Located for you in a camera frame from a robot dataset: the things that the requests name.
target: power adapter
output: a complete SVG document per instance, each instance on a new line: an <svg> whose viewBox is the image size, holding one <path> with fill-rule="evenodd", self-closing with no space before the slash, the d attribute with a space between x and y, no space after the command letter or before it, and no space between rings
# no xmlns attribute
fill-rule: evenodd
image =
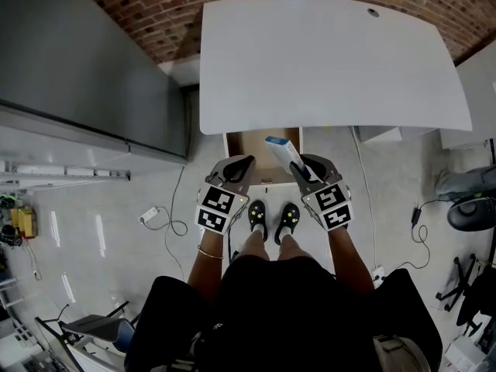
<svg viewBox="0 0 496 372"><path fill-rule="evenodd" d="M420 219L420 214L422 213L422 210L419 207L414 207L413 208L413 213L412 213L412 228L419 223Z"/></svg>

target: floor outlet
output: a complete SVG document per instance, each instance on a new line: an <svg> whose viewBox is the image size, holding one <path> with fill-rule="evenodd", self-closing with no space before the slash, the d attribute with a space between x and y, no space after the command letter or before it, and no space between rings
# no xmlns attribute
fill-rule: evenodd
<svg viewBox="0 0 496 372"><path fill-rule="evenodd" d="M374 287L379 288L384 281L384 268L379 266L377 269L372 271L372 280L374 280Z"/></svg>

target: bracelet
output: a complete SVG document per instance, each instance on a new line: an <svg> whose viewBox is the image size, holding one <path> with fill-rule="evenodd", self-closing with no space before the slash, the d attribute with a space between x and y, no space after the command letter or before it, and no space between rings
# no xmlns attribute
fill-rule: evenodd
<svg viewBox="0 0 496 372"><path fill-rule="evenodd" d="M198 252L203 253L206 257L211 257L212 259L219 259L219 260L224 259L224 257L214 257L210 253L206 253L202 248L200 248L200 246L197 246L197 248L198 248Z"/></svg>

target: white box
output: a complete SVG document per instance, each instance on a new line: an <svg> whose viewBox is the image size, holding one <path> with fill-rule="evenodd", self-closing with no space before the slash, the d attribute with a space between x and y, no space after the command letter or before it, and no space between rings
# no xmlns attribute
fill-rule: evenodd
<svg viewBox="0 0 496 372"><path fill-rule="evenodd" d="M474 372L485 357L485 354L466 336L456 338L446 351L446 358L459 372Z"/></svg>

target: white desk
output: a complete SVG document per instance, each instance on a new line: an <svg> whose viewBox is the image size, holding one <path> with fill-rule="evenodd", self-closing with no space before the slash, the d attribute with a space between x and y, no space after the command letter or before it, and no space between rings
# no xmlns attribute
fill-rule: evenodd
<svg viewBox="0 0 496 372"><path fill-rule="evenodd" d="M203 133L471 129L443 39L412 16L350 0L222 0L205 5L201 37Z"/></svg>

